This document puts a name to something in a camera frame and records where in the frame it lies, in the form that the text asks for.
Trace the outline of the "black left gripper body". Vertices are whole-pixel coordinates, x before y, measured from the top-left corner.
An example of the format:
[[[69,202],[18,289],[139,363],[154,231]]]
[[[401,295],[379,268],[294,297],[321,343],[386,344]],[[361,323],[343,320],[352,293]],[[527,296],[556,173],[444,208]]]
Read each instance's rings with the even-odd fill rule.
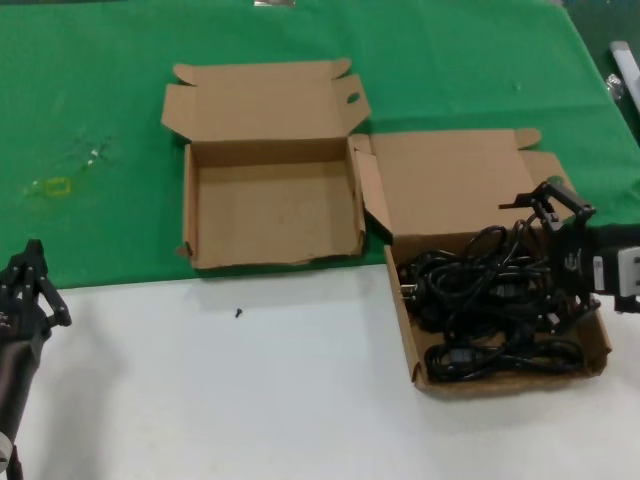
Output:
[[[1,347],[51,337],[51,325],[37,297],[1,296]]]

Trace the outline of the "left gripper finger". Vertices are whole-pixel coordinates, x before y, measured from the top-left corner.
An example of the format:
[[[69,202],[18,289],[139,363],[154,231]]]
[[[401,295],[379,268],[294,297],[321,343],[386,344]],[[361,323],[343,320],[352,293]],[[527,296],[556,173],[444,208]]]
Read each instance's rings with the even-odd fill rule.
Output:
[[[13,255],[1,271],[1,299],[34,298],[36,241],[28,240],[24,250]]]
[[[48,277],[48,265],[44,255],[44,247],[40,240],[29,241],[29,272],[33,277],[33,293],[44,297],[52,310],[47,316],[49,327],[68,327],[72,324],[68,307]]]

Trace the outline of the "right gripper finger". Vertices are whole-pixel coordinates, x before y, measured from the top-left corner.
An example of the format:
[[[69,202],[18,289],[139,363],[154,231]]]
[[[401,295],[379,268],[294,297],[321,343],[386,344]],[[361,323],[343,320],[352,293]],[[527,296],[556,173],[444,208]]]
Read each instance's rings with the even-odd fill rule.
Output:
[[[549,331],[553,335],[564,335],[580,321],[594,314],[600,306],[600,301],[591,295],[586,300],[565,294],[552,297],[547,310]]]
[[[584,227],[596,213],[596,209],[573,190],[564,184],[549,181],[541,182],[529,193],[518,194],[512,203],[501,204],[499,209],[531,208],[543,230],[546,233],[556,233],[563,228],[563,223],[552,204],[553,201],[569,209],[579,227]]]

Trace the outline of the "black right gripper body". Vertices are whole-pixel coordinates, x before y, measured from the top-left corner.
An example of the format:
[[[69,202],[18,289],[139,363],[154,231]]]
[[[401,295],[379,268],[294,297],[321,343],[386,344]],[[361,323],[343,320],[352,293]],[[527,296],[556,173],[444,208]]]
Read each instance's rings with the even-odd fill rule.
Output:
[[[549,240],[554,284],[570,296],[612,296],[635,303],[639,296],[639,227],[566,224]]]

